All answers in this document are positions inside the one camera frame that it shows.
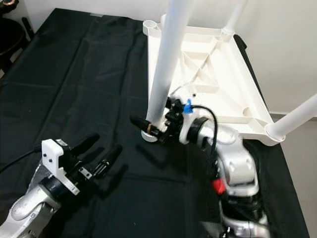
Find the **blue connector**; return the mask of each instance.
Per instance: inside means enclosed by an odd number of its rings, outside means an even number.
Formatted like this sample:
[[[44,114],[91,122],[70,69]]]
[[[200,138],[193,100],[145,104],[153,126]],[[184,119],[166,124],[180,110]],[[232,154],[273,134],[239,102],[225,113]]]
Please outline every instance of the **blue connector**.
[[[184,114],[190,114],[193,113],[193,109],[191,108],[192,101],[190,99],[187,100],[187,103],[184,106]]]

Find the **black cable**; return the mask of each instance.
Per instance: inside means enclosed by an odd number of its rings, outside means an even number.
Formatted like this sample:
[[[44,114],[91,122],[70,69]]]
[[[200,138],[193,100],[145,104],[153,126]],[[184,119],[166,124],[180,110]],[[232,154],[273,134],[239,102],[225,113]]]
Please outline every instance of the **black cable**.
[[[205,109],[213,117],[214,132],[213,132],[212,145],[211,145],[211,158],[213,158],[213,154],[216,151],[217,135],[218,135],[218,121],[217,121],[217,117],[214,114],[214,112],[211,109],[207,108],[207,107],[204,107],[204,106],[201,106],[201,105],[191,105],[191,108],[192,109],[194,109],[194,108],[196,108],[196,109]]]
[[[8,163],[7,165],[5,165],[2,169],[0,169],[0,174],[5,171],[6,169],[8,169],[9,167],[11,167],[12,165],[14,165],[15,163],[19,162],[20,160],[24,159],[25,157],[32,155],[33,153],[39,153],[41,151],[41,147],[37,146],[35,147],[33,150],[25,153],[24,155],[21,155],[19,158],[11,161],[10,163]]]
[[[283,235],[284,233],[282,233],[279,229],[276,229],[274,227],[272,227],[271,225],[266,225],[266,224],[262,224],[262,223],[259,223],[255,220],[253,220],[251,218],[251,216],[249,216],[249,214],[247,214],[243,209],[240,209],[236,206],[232,206],[234,210],[236,210],[238,213],[240,213],[242,216],[244,216],[247,220],[249,220],[249,222],[252,222],[260,227],[264,227],[266,228],[267,230],[269,230],[270,232],[274,232],[276,234],[280,234],[280,235]]]

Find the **cable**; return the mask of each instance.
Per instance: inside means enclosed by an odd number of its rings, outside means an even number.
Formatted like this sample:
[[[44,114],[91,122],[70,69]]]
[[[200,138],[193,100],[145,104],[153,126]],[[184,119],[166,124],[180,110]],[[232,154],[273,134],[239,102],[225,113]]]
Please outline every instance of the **cable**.
[[[216,151],[217,135],[218,135],[218,121],[217,121],[217,117],[214,114],[214,112],[211,109],[207,108],[207,107],[204,107],[204,106],[201,106],[201,105],[191,105],[191,108],[192,109],[194,109],[194,108],[196,108],[196,109],[205,109],[213,117],[214,132],[213,132],[212,145],[211,145],[211,158],[213,158],[213,154]]]
[[[193,81],[189,81],[189,82],[187,82],[187,83],[184,83],[183,85],[178,86],[173,92],[171,92],[171,93],[169,94],[169,97],[173,96],[179,89],[185,87],[185,86],[188,85],[188,84],[191,84],[192,82],[193,82]]]
[[[24,155],[21,155],[19,158],[11,161],[10,163],[8,163],[7,165],[5,165],[2,169],[0,169],[0,174],[5,171],[6,169],[8,169],[9,167],[11,167],[12,165],[14,165],[15,163],[19,162],[20,160],[24,159],[25,157],[33,154],[33,153],[39,153],[41,151],[41,147],[40,146],[36,146],[33,150],[25,153]]]
[[[257,221],[254,221],[253,219],[251,219],[251,217],[249,216],[249,214],[247,214],[246,212],[244,212],[243,209],[240,209],[238,207],[235,207],[235,206],[232,206],[234,210],[236,210],[238,213],[240,213],[242,216],[244,216],[247,220],[249,220],[249,222],[252,222],[260,227],[264,227],[266,228],[267,230],[269,230],[270,232],[274,232],[276,234],[280,234],[280,235],[283,235],[284,233],[282,233],[280,230],[272,227],[271,225],[266,225],[266,224],[262,224],[262,223],[259,223]]]

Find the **black tablecloth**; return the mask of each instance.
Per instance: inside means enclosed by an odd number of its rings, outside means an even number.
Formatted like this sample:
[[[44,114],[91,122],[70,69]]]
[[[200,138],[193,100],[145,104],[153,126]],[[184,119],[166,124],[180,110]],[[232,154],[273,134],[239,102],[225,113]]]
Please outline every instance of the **black tablecloth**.
[[[236,41],[246,57],[243,43]],[[147,37],[142,22],[55,9],[0,90],[0,158],[7,164],[42,139],[70,145],[91,132],[97,159],[123,152],[103,181],[55,214],[45,237],[206,237],[198,221],[217,221],[206,179],[207,154],[194,145],[150,144],[130,121],[147,110]],[[309,237],[280,145],[246,141],[276,237]],[[0,175],[0,222],[22,196],[39,161],[31,156]]]

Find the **stool leg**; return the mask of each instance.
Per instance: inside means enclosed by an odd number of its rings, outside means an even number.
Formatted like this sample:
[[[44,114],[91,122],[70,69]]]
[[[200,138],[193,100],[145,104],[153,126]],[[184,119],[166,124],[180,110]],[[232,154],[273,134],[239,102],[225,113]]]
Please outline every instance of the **stool leg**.
[[[12,62],[10,59],[0,57],[0,69],[2,69],[4,73],[7,73],[11,66]]]

